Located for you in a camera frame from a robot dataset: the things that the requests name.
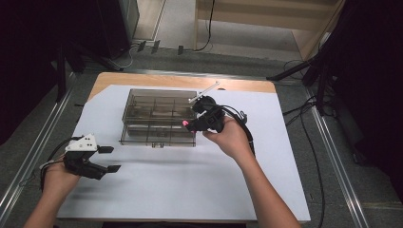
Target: white table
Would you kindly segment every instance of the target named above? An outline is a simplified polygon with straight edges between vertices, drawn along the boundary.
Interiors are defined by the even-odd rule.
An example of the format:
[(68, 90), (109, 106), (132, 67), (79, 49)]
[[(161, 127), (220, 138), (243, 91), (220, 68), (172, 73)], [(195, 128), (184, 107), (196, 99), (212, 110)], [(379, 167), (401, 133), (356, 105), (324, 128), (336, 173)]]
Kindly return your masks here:
[[(107, 73), (101, 76), (110, 79), (113, 74)], [(127, 74), (118, 76), (134, 81), (136, 78), (141, 81), (151, 77), (146, 75), (135, 77)], [(117, 84), (120, 84), (119, 77), (115, 77)], [(181, 90), (200, 91), (202, 86), (198, 84), (196, 89), (183, 88), (183, 83), (188, 77), (152, 77), (157, 77), (158, 82), (164, 80), (171, 82), (169, 86), (176, 84), (175, 79), (179, 79), (177, 85), (180, 87), (176, 89)], [(223, 81), (225, 86), (236, 80)], [(271, 84), (258, 83), (260, 86)], [(201, 133), (197, 135), (196, 147), (166, 146), (160, 149), (119, 143), (129, 89), (172, 88), (160, 87), (158, 83), (156, 85), (159, 87), (110, 85), (105, 89), (100, 85), (102, 91), (86, 103), (74, 136), (94, 133), (99, 145), (110, 145), (115, 150), (112, 154), (96, 154), (90, 160), (102, 166), (120, 164), (122, 167), (117, 173), (106, 174), (101, 180), (81, 178), (78, 186), (60, 209), (58, 218), (186, 222), (255, 221), (252, 201), (240, 169)], [(264, 173), (297, 219), (301, 222), (310, 220), (277, 94), (212, 90), (207, 95), (213, 97), (219, 105), (231, 105), (248, 115), (247, 126), (255, 139), (257, 160)]]

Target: cable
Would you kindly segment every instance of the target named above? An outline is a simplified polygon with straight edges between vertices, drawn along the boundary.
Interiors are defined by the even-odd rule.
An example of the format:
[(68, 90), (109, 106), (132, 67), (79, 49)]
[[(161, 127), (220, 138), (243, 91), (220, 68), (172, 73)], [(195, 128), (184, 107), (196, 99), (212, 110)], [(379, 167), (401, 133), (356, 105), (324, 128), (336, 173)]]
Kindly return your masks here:
[(213, 11), (214, 11), (214, 5), (215, 4), (216, 4), (216, 0), (213, 0), (213, 5), (211, 7), (211, 12), (210, 12), (210, 21), (208, 23), (208, 39), (207, 39), (207, 42), (205, 43), (204, 47), (199, 48), (199, 49), (195, 49), (194, 51), (204, 50), (207, 47), (208, 43), (210, 43), (210, 39), (211, 39), (211, 21), (213, 19)]
[[(292, 121), (290, 121), (290, 122), (287, 124), (287, 126), (288, 126), (291, 122), (293, 122), (297, 117), (300, 117), (301, 124), (302, 124), (302, 128), (303, 128), (303, 130), (304, 130), (305, 136), (306, 136), (306, 138), (307, 138), (307, 140), (308, 140), (308, 143), (309, 143), (310, 146), (311, 146), (311, 150), (312, 150), (312, 153), (313, 153), (313, 155), (314, 155), (315, 164), (316, 164), (316, 167), (317, 167), (317, 178), (318, 178), (319, 185), (320, 185), (320, 195), (321, 195), (321, 200), (322, 200), (321, 214), (320, 214), (320, 220), (319, 220), (319, 225), (318, 225), (318, 227), (322, 227), (322, 225), (323, 225), (323, 220), (324, 220), (324, 215), (325, 215), (325, 208), (326, 208), (326, 200), (325, 200), (325, 193), (324, 193), (324, 188), (323, 188), (322, 175), (321, 175), (321, 173), (320, 173), (319, 162), (318, 162), (318, 160), (317, 160), (317, 152), (316, 152), (316, 150), (315, 150), (315, 148), (314, 148), (314, 145), (313, 145), (313, 143), (312, 143), (311, 138), (309, 137), (308, 131), (307, 131), (306, 126), (305, 126), (305, 122), (303, 121), (303, 118), (302, 118), (302, 117), (303, 117), (303, 114), (304, 114), (306, 111), (308, 111), (309, 109), (311, 109), (311, 108), (316, 104), (316, 103), (309, 103), (309, 101), (311, 101), (311, 100), (314, 99), (315, 97), (316, 97), (316, 96), (313, 96), (313, 97), (309, 98), (302, 106), (299, 107), (299, 113), (298, 113), (298, 115), (296, 115), (296, 116), (292, 119)], [(292, 109), (292, 110), (290, 110), (290, 111), (284, 112), (284, 113), (283, 113), (283, 116), (288, 115), (288, 114), (290, 114), (290, 113), (292, 113), (292, 112), (294, 112), (294, 111), (296, 111), (296, 110), (298, 110), (298, 108), (294, 108), (294, 109)]]
[[(282, 66), (283, 71), (285, 72), (285, 71), (286, 71), (285, 67), (286, 67), (288, 64), (293, 63), (293, 62), (302, 62), (302, 63), (305, 63), (305, 61), (303, 61), (303, 60), (290, 60), (290, 61), (286, 62), (286, 63)], [(294, 77), (293, 75), (290, 75), (290, 77), (293, 78), (293, 79), (302, 80), (301, 78), (296, 78), (296, 77)]]
[[(246, 138), (248, 139), (249, 142), (249, 146), (251, 147), (251, 151), (252, 154), (256, 157), (255, 154), (255, 146), (253, 143), (253, 137), (252, 137), (252, 133), (250, 132), (250, 130), (248, 129), (248, 127), (246, 126), (246, 118), (247, 115), (244, 114), (243, 112), (239, 113), (234, 107), (228, 106), (228, 105), (218, 105), (218, 104), (202, 104), (203, 106), (213, 106), (213, 107), (217, 107), (223, 111), (225, 111), (227, 114), (229, 114), (232, 118), (234, 118), (234, 120), (240, 125), (240, 127), (242, 128), (242, 130), (245, 132), (246, 134)], [(229, 110), (228, 108), (231, 108), (233, 110), (235, 110), (235, 112), (237, 112), (239, 115), (235, 114), (234, 112), (232, 112), (231, 110)]]
[(115, 65), (116, 67), (120, 67), (120, 68), (128, 68), (133, 64), (133, 56), (131, 55), (131, 50), (134, 49), (136, 46), (132, 47), (129, 51), (128, 51), (128, 55), (130, 56), (130, 64), (126, 65), (126, 66), (120, 66), (118, 64), (116, 64), (115, 62), (113, 62), (111, 59), (109, 59), (110, 63), (112, 63), (113, 65)]

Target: black cable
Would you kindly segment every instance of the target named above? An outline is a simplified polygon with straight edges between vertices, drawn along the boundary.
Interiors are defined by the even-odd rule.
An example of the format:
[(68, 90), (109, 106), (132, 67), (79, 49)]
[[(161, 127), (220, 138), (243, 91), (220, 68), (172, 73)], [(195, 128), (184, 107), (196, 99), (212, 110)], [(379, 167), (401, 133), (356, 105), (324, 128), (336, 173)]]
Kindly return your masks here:
[(252, 150), (252, 154), (254, 156), (256, 156), (255, 154), (255, 146), (253, 144), (253, 137), (252, 137), (252, 133), (250, 132), (250, 130), (248, 129), (248, 127), (246, 126), (246, 114), (243, 115), (237, 115), (234, 112), (232, 112), (231, 110), (229, 110), (227, 107), (235, 110), (237, 113), (239, 113), (234, 107), (228, 106), (228, 105), (218, 105), (218, 104), (203, 104), (203, 106), (213, 106), (213, 107), (217, 107), (220, 108), (221, 110), (225, 111), (226, 113), (228, 113), (232, 118), (234, 118), (234, 120), (240, 125), (240, 127), (242, 128), (242, 130), (245, 132), (246, 134), (246, 138), (248, 139), (249, 142), (249, 146), (251, 147)]
[(288, 114), (290, 114), (290, 113), (292, 113), (292, 112), (295, 112), (295, 111), (297, 111), (297, 110), (300, 110), (301, 108), (303, 108), (304, 106), (306, 106), (306, 105), (309, 103), (309, 101), (311, 101), (311, 100), (314, 99), (315, 97), (316, 97), (316, 96), (310, 97), (308, 100), (306, 100), (306, 102), (305, 102), (303, 105), (301, 105), (301, 106), (299, 106), (299, 107), (296, 107), (296, 108), (293, 108), (293, 109), (291, 109), (291, 110), (289, 110), (289, 111), (283, 112), (283, 113), (282, 113), (282, 116), (286, 116), (286, 115), (288, 115)]
[(210, 12), (210, 21), (208, 24), (208, 39), (207, 42), (205, 43), (204, 47), (199, 48), (199, 49), (195, 49), (194, 51), (201, 51), (204, 50), (207, 45), (210, 43), (210, 39), (211, 39), (211, 21), (213, 19), (213, 11), (214, 11), (214, 5), (216, 4), (216, 0), (213, 0), (213, 5), (211, 6), (211, 12)]
[[(285, 67), (286, 67), (288, 64), (293, 63), (293, 62), (305, 63), (305, 61), (303, 61), (303, 60), (290, 60), (290, 61), (286, 62), (286, 63), (282, 66), (283, 72), (286, 71)], [(302, 78), (296, 78), (296, 77), (294, 77), (293, 75), (290, 75), (290, 77), (293, 78), (293, 79), (302, 80)]]

